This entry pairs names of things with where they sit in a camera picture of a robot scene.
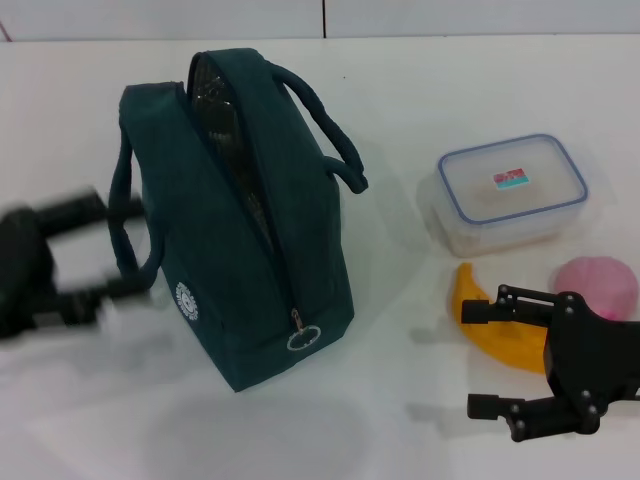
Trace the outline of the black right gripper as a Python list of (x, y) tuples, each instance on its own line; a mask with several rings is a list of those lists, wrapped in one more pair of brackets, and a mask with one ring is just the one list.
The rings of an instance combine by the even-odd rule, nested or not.
[(509, 285), (495, 301), (464, 300), (462, 324), (549, 325), (544, 351), (553, 397), (536, 400), (469, 394), (474, 420), (505, 419), (514, 442), (600, 426), (609, 405), (639, 400), (639, 324), (595, 314), (577, 293), (551, 294)]

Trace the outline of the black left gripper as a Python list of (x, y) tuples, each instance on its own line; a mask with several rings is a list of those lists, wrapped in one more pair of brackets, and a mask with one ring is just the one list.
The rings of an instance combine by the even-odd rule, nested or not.
[(109, 206), (95, 190), (38, 209), (23, 206), (6, 212), (1, 218), (1, 338), (64, 323), (95, 323), (104, 300), (146, 293), (150, 286), (143, 280), (116, 279), (58, 295), (47, 243), (47, 237), (96, 223), (121, 224), (143, 216), (140, 197)]

